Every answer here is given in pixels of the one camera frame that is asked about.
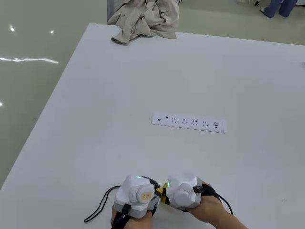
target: white device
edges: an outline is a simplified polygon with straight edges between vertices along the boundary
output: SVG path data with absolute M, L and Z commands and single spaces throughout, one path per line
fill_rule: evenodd
M 170 201 L 170 206 L 180 210 L 198 206 L 201 193 L 196 193 L 193 187 L 201 185 L 202 180 L 189 172 L 169 176 L 166 196 Z
M 128 176 L 115 195 L 114 209 L 122 212 L 125 204 L 131 205 L 128 215 L 137 219 L 153 211 L 160 198 L 155 195 L 155 187 L 150 180 L 140 176 Z

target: hand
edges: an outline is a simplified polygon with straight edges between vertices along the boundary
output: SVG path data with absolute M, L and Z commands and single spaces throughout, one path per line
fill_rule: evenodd
M 113 224 L 114 217 L 116 215 L 117 211 L 112 207 L 112 217 L 111 217 L 111 225 Z M 152 218 L 153 215 L 149 211 L 147 214 L 141 218 L 130 218 L 130 220 L 127 222 L 124 229 L 151 229 L 152 228 Z
M 213 196 L 201 197 L 199 206 L 188 208 L 187 210 L 200 221 L 211 223 L 212 225 L 218 221 L 221 215 L 227 214 L 220 200 Z

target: yellow object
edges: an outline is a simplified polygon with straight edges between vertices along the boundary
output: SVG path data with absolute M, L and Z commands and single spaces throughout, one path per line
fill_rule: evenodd
M 168 197 L 166 196 L 166 188 L 168 187 L 168 183 L 165 183 L 162 187 L 157 188 L 156 191 L 159 192 L 161 194 L 161 202 L 164 204 L 169 205 L 170 201 L 168 199 Z

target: finger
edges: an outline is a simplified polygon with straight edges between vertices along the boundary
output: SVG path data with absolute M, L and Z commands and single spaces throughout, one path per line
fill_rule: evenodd
M 113 225 L 113 221 L 114 221 L 114 218 L 116 216 L 116 213 L 117 213 L 117 211 L 114 209 L 114 206 L 113 206 L 112 207 L 112 216 L 111 216 L 111 221 L 110 221 L 111 226 Z
M 210 184 L 208 184 L 208 183 L 205 183 L 204 181 L 203 181 L 202 183 L 205 184 L 205 185 L 208 185 L 208 186 L 212 187 L 212 185 L 210 185 Z

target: black cable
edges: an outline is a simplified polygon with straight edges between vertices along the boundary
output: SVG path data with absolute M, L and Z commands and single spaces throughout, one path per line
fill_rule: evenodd
M 222 199 L 229 207 L 231 214 L 233 215 L 233 211 L 232 208 L 230 206 L 230 204 L 228 203 L 228 201 L 226 201 L 222 196 L 220 196 L 218 193 L 215 193 L 220 199 Z
M 85 223 L 90 222 L 91 220 L 93 220 L 95 217 L 97 217 L 97 216 L 103 211 L 103 209 L 104 209 L 104 207 L 105 207 L 105 205 L 106 205 L 106 202 L 107 202 L 107 200 L 108 200 L 109 193 L 110 193 L 112 190 L 114 190 L 114 189 L 116 189 L 116 188 L 119 188 L 119 187 L 121 187 L 121 186 L 120 186 L 120 185 L 113 186 L 112 188 L 110 188 L 110 189 L 108 189 L 108 190 L 106 191 L 106 193 L 105 193 L 105 195 L 103 196 L 103 198 L 102 198 L 102 200 L 101 200 L 99 206 L 97 207 L 97 209 L 96 209 L 91 215 L 89 215 L 89 216 L 84 220 Z M 104 201 L 104 199 L 105 199 L 105 202 L 104 202 L 104 204 L 103 204 L 101 210 L 98 211 L 98 210 L 100 209 L 100 207 L 101 207 L 102 202 Z

